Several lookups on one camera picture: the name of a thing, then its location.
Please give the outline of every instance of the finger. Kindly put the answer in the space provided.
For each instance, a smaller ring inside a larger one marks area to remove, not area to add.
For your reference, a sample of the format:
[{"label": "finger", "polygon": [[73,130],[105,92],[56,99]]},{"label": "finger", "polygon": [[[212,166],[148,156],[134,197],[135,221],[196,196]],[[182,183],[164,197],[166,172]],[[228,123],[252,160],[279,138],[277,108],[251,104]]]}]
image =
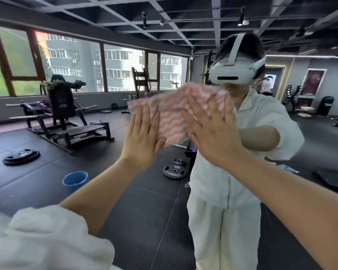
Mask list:
[{"label": "finger", "polygon": [[235,127],[234,104],[229,95],[225,96],[224,121],[231,127]]},{"label": "finger", "polygon": [[217,104],[214,96],[211,96],[209,98],[208,105],[209,105],[210,113],[212,114],[212,120],[223,121],[223,119],[220,116],[218,104]]},{"label": "finger", "polygon": [[193,109],[194,114],[198,118],[198,121],[204,126],[210,123],[210,119],[207,114],[204,112],[203,108],[200,106],[198,101],[193,97],[189,97],[190,107]]},{"label": "finger", "polygon": [[139,133],[140,128],[142,126],[142,118],[143,118],[143,106],[138,106],[137,113],[135,114],[135,122],[133,133]]},{"label": "finger", "polygon": [[142,119],[142,127],[140,129],[140,133],[144,135],[148,135],[150,125],[150,108],[146,104],[143,108],[143,119]]},{"label": "finger", "polygon": [[155,144],[154,155],[157,155],[160,152],[160,150],[164,147],[165,140],[166,140],[165,137],[162,137]]},{"label": "finger", "polygon": [[131,119],[130,119],[130,123],[129,123],[129,129],[126,132],[126,136],[131,136],[133,133],[133,129],[134,129],[134,123],[135,123],[135,114],[131,115]]},{"label": "finger", "polygon": [[202,126],[200,126],[200,124],[195,121],[195,119],[188,113],[188,111],[181,110],[181,114],[189,127],[191,127],[196,134],[200,134],[201,131],[203,131]]},{"label": "finger", "polygon": [[197,149],[200,150],[200,142],[198,137],[191,132],[188,133],[188,137],[194,142],[194,145],[196,145]]},{"label": "finger", "polygon": [[151,123],[151,127],[149,130],[149,138],[151,140],[156,140],[156,137],[158,136],[159,122],[160,122],[160,112],[157,111],[154,114],[153,122]]}]

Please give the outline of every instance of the framed red poster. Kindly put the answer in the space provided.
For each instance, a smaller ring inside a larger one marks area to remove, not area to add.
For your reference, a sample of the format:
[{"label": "framed red poster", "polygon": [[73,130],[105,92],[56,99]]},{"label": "framed red poster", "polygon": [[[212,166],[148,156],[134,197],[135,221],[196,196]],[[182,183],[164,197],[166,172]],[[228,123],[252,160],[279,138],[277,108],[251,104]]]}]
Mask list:
[{"label": "framed red poster", "polygon": [[307,69],[299,97],[314,98],[325,76],[327,69]]}]

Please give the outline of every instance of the hand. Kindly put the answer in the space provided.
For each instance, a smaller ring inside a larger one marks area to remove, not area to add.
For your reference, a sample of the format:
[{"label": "hand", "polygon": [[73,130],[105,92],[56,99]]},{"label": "hand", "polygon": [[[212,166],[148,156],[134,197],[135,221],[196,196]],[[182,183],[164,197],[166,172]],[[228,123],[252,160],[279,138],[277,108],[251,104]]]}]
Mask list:
[{"label": "hand", "polygon": [[194,133],[188,133],[194,144],[213,165],[226,168],[228,162],[245,151],[242,146],[239,131],[235,126],[233,103],[230,96],[225,98],[224,119],[221,117],[214,97],[208,101],[212,118],[209,118],[194,97],[189,98],[189,104],[198,121],[185,110],[182,115]]},{"label": "hand", "polygon": [[119,160],[126,162],[136,172],[141,172],[154,162],[162,149],[165,138],[156,140],[158,136],[160,114],[157,112],[150,126],[150,109],[146,105],[138,107],[137,113],[131,116],[128,132]]}]

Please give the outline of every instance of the black hair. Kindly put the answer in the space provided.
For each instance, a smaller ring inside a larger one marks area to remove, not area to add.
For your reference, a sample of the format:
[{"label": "black hair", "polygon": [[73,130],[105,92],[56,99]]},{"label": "black hair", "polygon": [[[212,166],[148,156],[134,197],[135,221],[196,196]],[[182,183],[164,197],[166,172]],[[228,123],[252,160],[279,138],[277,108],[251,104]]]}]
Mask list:
[{"label": "black hair", "polygon": [[[217,51],[213,64],[230,53],[237,35],[238,34],[234,34],[225,39],[225,41],[222,43]],[[243,40],[241,41],[241,44],[239,46],[238,52],[241,52],[254,60],[259,60],[264,57],[264,46],[257,35],[255,35],[254,33],[245,33],[245,35],[243,36]],[[264,71],[265,65],[258,69],[253,79],[257,79],[260,76],[264,75]]]}]

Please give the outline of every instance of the shirt collar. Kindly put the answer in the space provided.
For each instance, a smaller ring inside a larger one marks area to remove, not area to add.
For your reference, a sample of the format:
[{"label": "shirt collar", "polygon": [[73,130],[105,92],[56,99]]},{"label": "shirt collar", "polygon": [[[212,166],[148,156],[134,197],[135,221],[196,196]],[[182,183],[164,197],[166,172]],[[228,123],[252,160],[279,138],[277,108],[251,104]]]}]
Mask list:
[{"label": "shirt collar", "polygon": [[249,88],[249,92],[247,94],[247,96],[245,97],[243,103],[240,105],[240,108],[239,108],[239,112],[241,111],[244,111],[244,110],[248,110],[250,108],[253,107],[252,105],[252,100],[258,96],[258,93],[256,90],[252,89],[252,88]]}]

